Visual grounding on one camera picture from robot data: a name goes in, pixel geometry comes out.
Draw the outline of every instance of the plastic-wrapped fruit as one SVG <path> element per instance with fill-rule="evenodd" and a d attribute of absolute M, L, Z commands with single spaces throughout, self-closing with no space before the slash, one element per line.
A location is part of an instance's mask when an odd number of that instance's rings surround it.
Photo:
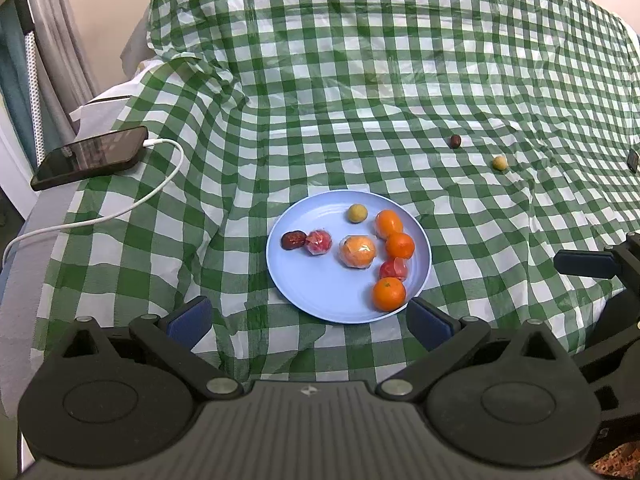
<path fill-rule="evenodd" d="M 324 229 L 311 231 L 306 237 L 306 250 L 313 255 L 327 254 L 332 245 L 331 235 Z"/>
<path fill-rule="evenodd" d="M 368 236 L 351 235 L 340 242 L 340 259 L 346 266 L 366 269 L 376 257 L 376 245 Z"/>
<path fill-rule="evenodd" d="M 391 209 L 384 209 L 376 216 L 376 233 L 380 238 L 386 240 L 391 233 L 401 233 L 403 229 L 402 220 Z"/>
<path fill-rule="evenodd" d="M 406 280 L 409 270 L 402 258 L 389 258 L 385 263 L 380 265 L 380 280 L 382 278 L 397 278 L 401 282 Z"/>
<path fill-rule="evenodd" d="M 303 233 L 302 231 L 289 231 L 288 233 L 284 233 L 280 240 L 282 248 L 286 251 L 302 247 L 305 242 L 306 233 Z"/>

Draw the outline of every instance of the light blue plate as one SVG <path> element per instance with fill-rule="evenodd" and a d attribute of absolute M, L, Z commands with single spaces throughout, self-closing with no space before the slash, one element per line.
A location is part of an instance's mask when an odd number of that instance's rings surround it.
<path fill-rule="evenodd" d="M 369 211 L 360 224 L 347 220 L 352 204 Z M 375 235 L 374 219 L 383 209 L 398 213 L 404 232 L 415 242 L 414 256 L 407 262 L 409 276 L 404 281 L 406 300 L 417 296 L 431 272 L 431 247 L 423 228 L 407 211 L 383 196 L 363 191 L 336 190 L 309 196 L 287 209 L 276 221 L 267 240 L 267 266 L 278 290 L 291 303 L 312 316 L 334 323 L 368 323 L 400 312 L 380 312 L 371 300 L 380 265 L 386 259 L 384 240 Z M 334 244 L 327 254 L 312 256 L 305 248 L 284 250 L 280 239 L 289 231 L 309 233 L 325 229 Z M 378 256 L 369 269 L 350 269 L 338 257 L 338 244 L 348 235 L 370 235 Z"/>

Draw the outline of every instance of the blue gripper pad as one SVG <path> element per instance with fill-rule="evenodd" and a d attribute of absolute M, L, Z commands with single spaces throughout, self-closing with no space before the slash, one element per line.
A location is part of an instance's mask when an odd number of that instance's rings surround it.
<path fill-rule="evenodd" d="M 427 350 L 436 349 L 460 330 L 460 322 L 439 311 L 421 298 L 413 298 L 406 306 L 406 324 L 414 337 Z"/>
<path fill-rule="evenodd" d="M 174 341 L 191 350 L 211 329 L 213 307 L 209 298 L 197 296 L 184 307 L 163 317 L 158 327 Z"/>

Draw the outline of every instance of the red date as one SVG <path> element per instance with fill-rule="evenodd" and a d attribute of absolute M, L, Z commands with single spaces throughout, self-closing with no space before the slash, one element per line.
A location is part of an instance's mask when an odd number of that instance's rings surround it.
<path fill-rule="evenodd" d="M 280 239 L 282 248 L 286 251 L 303 247 L 306 243 L 306 233 L 302 231 L 290 231 L 284 233 Z"/>
<path fill-rule="evenodd" d="M 449 146 L 451 147 L 452 150 L 459 148 L 460 144 L 462 144 L 462 139 L 457 134 L 452 135 L 451 138 L 449 139 Z"/>

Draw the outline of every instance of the tangerine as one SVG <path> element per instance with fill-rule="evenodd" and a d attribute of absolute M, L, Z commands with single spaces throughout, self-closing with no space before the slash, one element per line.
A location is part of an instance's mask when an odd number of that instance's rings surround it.
<path fill-rule="evenodd" d="M 408 260 L 414 255 L 414 240 L 406 233 L 391 233 L 386 239 L 386 254 L 390 258 Z"/>
<path fill-rule="evenodd" d="M 383 209 L 376 216 L 376 233 L 380 238 L 386 240 L 391 233 L 402 232 L 402 220 L 395 211 Z"/>
<path fill-rule="evenodd" d="M 406 290 L 397 278 L 382 278 L 373 286 L 372 297 L 378 309 L 391 312 L 404 304 Z"/>

